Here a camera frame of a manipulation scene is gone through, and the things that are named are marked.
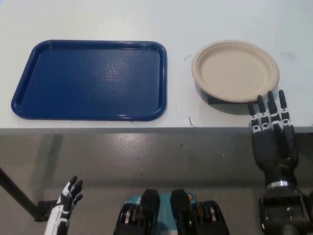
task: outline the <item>table leg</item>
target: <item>table leg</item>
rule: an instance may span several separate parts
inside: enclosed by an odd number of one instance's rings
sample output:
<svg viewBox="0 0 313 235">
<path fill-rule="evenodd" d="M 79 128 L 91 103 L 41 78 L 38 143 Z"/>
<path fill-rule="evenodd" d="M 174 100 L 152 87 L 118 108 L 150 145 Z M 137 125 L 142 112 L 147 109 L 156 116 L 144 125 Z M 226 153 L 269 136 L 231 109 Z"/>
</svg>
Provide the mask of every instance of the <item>table leg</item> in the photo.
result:
<svg viewBox="0 0 313 235">
<path fill-rule="evenodd" d="M 56 201 L 42 201 L 36 206 L 0 168 L 0 185 L 35 219 L 47 221 Z"/>
</svg>

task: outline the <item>white robotic hand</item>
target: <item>white robotic hand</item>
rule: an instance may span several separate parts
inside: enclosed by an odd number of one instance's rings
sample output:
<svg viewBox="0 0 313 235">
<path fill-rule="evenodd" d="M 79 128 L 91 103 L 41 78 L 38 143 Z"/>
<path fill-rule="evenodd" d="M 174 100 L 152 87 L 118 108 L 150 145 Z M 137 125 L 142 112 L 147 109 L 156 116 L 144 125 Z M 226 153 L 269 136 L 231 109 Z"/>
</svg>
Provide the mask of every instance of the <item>white robotic hand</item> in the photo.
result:
<svg viewBox="0 0 313 235">
<path fill-rule="evenodd" d="M 77 177 L 74 176 L 63 189 L 57 204 L 52 209 L 45 235 L 66 235 L 69 225 L 69 218 L 77 202 L 83 198 L 78 195 L 82 190 L 83 181 L 75 184 Z"/>
</svg>

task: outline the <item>tray rim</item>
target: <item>tray rim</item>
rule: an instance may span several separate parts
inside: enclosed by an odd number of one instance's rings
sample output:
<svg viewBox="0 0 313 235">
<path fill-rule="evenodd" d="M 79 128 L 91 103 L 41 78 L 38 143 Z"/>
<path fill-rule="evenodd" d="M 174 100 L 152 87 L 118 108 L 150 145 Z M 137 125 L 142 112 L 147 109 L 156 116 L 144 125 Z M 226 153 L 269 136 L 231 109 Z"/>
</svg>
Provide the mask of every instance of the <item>tray rim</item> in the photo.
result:
<svg viewBox="0 0 313 235">
<path fill-rule="evenodd" d="M 23 89 L 26 89 L 26 87 L 24 87 L 25 82 L 27 81 L 27 76 L 28 73 L 31 70 L 31 66 L 32 63 L 36 63 L 37 62 L 37 58 L 35 58 L 38 54 L 38 50 L 41 49 L 42 46 L 46 46 L 47 44 L 52 44 L 52 43 L 94 43 L 94 44 L 107 44 L 107 45 L 113 45 L 113 44 L 121 44 L 121 45 L 142 45 L 142 44 L 148 44 L 148 45 L 154 45 L 157 47 L 157 51 L 160 55 L 160 76 L 159 76 L 159 80 L 162 81 L 162 85 L 159 86 L 159 107 L 158 109 L 150 114 L 150 115 L 145 115 L 145 116 L 123 116 L 123 115 L 114 115 L 114 116 L 99 116 L 96 118 L 90 118 L 87 116 L 79 116 L 77 118 L 50 118 L 50 117 L 30 117 L 29 115 L 25 114 L 23 112 L 23 110 L 20 109 L 20 102 L 19 100 L 22 100 L 22 97 L 20 97 L 22 94 L 24 94 L 25 91 L 23 91 Z M 21 75 L 20 81 L 17 85 L 17 88 L 14 92 L 12 101 L 11 101 L 11 109 L 12 111 L 18 115 L 21 118 L 24 119 L 31 119 L 31 120 L 98 120 L 98 121 L 106 121 L 106 120 L 119 120 L 119 121 L 151 121 L 154 119 L 157 119 L 158 117 L 160 117 L 166 110 L 166 106 L 167 106 L 167 51 L 165 49 L 165 47 L 158 43 L 158 42 L 154 42 L 154 41 L 106 41 L 106 40 L 55 40 L 55 39 L 51 39 L 51 40 L 46 40 L 43 42 L 38 43 L 31 51 L 31 54 L 27 60 L 27 63 L 25 65 L 25 68 L 23 70 L 23 73 Z"/>
</svg>

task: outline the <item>silver ring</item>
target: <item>silver ring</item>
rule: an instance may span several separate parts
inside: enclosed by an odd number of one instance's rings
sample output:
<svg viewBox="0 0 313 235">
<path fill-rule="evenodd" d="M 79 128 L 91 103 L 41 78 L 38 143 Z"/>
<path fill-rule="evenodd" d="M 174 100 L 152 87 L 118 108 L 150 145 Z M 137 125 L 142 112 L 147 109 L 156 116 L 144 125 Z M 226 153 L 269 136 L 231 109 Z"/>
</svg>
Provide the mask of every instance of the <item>silver ring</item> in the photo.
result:
<svg viewBox="0 0 313 235">
<path fill-rule="evenodd" d="M 281 181 L 270 183 L 266 188 L 269 189 L 269 188 L 276 188 L 276 187 L 293 187 L 294 188 L 294 185 L 288 181 L 281 180 Z"/>
</svg>

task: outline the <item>black metal pole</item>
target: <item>black metal pole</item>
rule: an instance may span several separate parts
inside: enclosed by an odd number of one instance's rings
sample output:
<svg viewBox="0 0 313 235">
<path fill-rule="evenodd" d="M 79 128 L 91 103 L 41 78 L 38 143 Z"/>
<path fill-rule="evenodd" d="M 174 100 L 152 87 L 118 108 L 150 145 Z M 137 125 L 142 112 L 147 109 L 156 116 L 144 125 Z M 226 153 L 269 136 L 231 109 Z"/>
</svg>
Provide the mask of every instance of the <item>black metal pole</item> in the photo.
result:
<svg viewBox="0 0 313 235">
<path fill-rule="evenodd" d="M 0 168 L 0 185 L 35 219 L 44 221 L 45 212 L 41 211 Z"/>
</svg>

